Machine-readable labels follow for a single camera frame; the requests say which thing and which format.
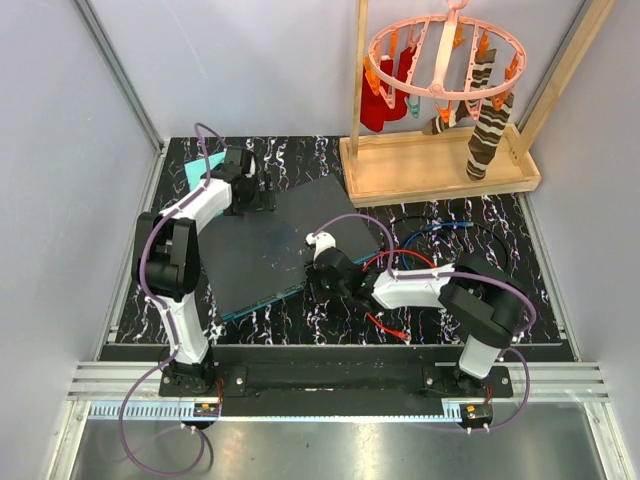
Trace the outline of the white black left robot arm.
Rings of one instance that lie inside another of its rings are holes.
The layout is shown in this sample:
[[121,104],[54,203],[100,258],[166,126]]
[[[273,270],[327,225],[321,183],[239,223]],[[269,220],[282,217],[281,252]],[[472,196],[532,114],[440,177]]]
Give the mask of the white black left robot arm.
[[159,364],[164,378],[196,396],[216,382],[211,347],[200,325],[195,289],[201,272],[198,236],[217,216],[272,211],[270,176],[258,171],[255,155],[228,147],[196,187],[158,213],[143,212],[135,229],[132,278],[158,311],[169,340],[169,356]]

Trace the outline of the dark grey network switch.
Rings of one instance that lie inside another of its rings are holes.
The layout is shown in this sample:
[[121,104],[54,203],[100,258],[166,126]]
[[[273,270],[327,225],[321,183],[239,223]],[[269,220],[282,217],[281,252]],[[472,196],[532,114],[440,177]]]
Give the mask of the dark grey network switch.
[[313,259],[306,236],[356,211],[333,174],[278,193],[275,203],[273,211],[219,216],[198,235],[201,262],[224,322],[300,291]]

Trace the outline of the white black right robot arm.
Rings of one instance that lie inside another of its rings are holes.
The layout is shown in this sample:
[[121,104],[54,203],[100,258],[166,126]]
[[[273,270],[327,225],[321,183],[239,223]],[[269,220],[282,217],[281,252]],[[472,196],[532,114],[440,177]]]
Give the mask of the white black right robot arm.
[[471,255],[430,269],[376,271],[330,247],[306,266],[306,276],[315,299],[340,298],[370,319],[379,311],[404,307],[443,309],[457,319],[464,334],[459,360],[427,388],[442,396],[486,396],[492,366],[523,328],[521,320],[536,319],[521,286]]

